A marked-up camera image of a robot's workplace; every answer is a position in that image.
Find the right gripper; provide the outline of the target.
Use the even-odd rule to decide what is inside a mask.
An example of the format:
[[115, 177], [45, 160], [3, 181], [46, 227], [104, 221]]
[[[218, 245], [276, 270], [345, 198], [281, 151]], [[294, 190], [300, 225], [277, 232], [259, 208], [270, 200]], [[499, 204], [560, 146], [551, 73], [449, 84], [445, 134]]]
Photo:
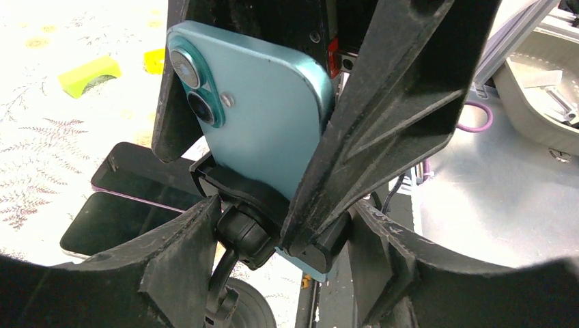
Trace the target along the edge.
[[188, 1], [189, 20], [301, 51], [327, 72], [353, 68], [290, 204], [281, 235], [289, 255], [448, 144], [499, 5]]

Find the floral patterned mat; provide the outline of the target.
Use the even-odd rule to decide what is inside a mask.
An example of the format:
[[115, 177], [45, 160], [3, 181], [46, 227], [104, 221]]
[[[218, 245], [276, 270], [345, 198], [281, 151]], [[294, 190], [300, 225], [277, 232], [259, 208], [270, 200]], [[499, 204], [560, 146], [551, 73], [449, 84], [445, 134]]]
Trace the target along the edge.
[[[54, 73], [1, 106], [1, 228], [18, 230], [32, 260], [1, 258], [52, 267], [92, 257], [67, 253], [59, 242], [87, 199], [99, 192], [91, 178], [113, 146], [128, 142], [152, 150], [163, 74], [147, 73], [143, 54], [167, 49], [168, 2], [160, 2], [161, 26], [148, 29], [144, 11], [151, 1], [89, 1], [90, 10], [110, 11], [111, 18], [103, 23], [75, 19], [66, 31], [73, 36], [86, 31], [96, 43], [95, 55], [67, 42], [46, 51], [20, 51], [8, 40], [10, 29], [1, 30], [2, 92], [16, 81], [19, 62], [41, 64]], [[121, 77], [94, 79], [77, 99], [62, 90], [59, 74], [105, 55], [118, 62]], [[202, 135], [179, 158], [194, 163], [209, 151]], [[296, 327], [313, 327], [317, 290], [303, 287], [308, 275], [318, 278], [320, 272], [282, 251], [254, 271], [237, 262], [230, 278], [250, 293], [242, 300], [266, 312], [237, 309], [229, 327], [276, 327], [276, 310], [289, 312]]]

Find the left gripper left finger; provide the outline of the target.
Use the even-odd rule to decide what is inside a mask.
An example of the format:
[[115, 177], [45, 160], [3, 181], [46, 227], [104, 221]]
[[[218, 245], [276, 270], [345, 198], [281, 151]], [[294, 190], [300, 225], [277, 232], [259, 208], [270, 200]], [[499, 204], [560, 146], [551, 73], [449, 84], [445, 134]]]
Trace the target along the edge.
[[216, 196], [80, 264], [1, 258], [2, 327], [202, 327]]

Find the black tripod stand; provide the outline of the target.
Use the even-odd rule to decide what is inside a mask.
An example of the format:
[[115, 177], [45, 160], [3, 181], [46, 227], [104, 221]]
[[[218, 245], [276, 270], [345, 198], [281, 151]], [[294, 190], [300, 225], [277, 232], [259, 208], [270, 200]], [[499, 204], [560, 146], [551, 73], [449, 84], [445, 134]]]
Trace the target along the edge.
[[254, 271], [280, 250], [288, 199], [262, 182], [217, 164], [210, 153], [191, 165], [190, 174], [200, 194], [217, 195], [225, 206], [214, 229], [225, 253], [210, 278], [205, 327], [229, 327], [237, 309], [265, 314], [265, 308], [252, 309], [242, 300], [250, 293], [235, 287], [230, 275], [237, 262]]

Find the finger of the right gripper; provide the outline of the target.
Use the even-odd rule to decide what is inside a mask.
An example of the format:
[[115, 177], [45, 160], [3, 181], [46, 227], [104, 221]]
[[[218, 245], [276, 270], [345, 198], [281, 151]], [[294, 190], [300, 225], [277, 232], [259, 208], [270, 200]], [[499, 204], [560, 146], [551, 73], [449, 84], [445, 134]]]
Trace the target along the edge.
[[[212, 24], [214, 6], [213, 1], [169, 1], [167, 28], [186, 19]], [[187, 104], [184, 88], [169, 61], [169, 50], [165, 49], [152, 152], [162, 162], [170, 163], [181, 157], [201, 136], [199, 123]]]

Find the green block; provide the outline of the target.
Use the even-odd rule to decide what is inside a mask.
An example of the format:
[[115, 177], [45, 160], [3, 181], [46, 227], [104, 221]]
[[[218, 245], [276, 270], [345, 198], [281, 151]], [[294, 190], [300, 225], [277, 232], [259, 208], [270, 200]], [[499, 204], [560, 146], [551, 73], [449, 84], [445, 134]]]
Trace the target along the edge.
[[116, 60], [105, 55], [89, 61], [57, 76], [62, 90], [72, 98], [80, 98], [85, 88], [100, 77], [121, 77], [122, 72]]

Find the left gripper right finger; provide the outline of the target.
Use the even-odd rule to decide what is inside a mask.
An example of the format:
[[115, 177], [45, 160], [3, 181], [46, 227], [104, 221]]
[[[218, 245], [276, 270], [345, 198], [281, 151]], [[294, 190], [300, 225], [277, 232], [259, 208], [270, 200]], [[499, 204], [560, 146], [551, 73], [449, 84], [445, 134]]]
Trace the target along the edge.
[[366, 201], [351, 214], [348, 253], [361, 326], [578, 326], [575, 257], [513, 269], [437, 245]]

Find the yellow triangle frame toy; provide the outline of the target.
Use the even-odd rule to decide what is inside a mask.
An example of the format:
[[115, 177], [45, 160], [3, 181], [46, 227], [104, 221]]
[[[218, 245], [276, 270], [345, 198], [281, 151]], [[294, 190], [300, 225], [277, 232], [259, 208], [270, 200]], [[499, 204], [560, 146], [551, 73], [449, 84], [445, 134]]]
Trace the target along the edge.
[[143, 54], [143, 67], [149, 74], [162, 74], [165, 62], [165, 49], [147, 51]]

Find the purple-edged black phone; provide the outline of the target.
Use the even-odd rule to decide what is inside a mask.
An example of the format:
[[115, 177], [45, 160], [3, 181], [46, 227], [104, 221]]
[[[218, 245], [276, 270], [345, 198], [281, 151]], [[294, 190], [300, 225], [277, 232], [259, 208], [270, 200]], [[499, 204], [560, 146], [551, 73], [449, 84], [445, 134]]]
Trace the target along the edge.
[[187, 210], [203, 199], [189, 167], [192, 160], [159, 161], [150, 148], [120, 142], [113, 146], [91, 178], [94, 189]]

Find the teal phone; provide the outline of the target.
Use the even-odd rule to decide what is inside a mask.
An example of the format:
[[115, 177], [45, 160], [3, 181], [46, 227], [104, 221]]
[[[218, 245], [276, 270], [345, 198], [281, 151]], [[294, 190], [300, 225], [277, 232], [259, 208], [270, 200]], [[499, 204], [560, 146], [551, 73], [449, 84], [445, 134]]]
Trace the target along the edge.
[[193, 20], [168, 29], [167, 49], [216, 163], [290, 206], [335, 103], [325, 69], [303, 52]]

